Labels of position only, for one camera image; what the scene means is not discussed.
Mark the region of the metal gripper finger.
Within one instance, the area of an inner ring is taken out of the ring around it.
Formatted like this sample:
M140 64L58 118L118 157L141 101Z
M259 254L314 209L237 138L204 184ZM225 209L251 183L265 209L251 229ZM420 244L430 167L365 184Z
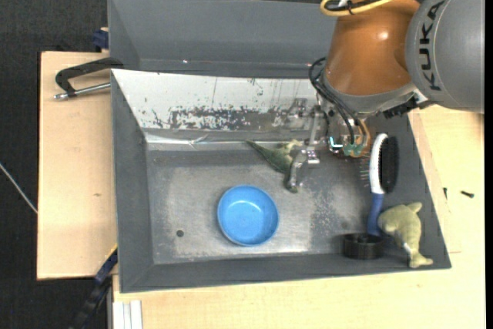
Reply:
M320 165L320 158L314 149L299 150L287 173L287 189L289 191L298 191L304 184L305 178L310 174L312 169Z
M291 106L291 126L308 126L310 120L308 99L296 98Z

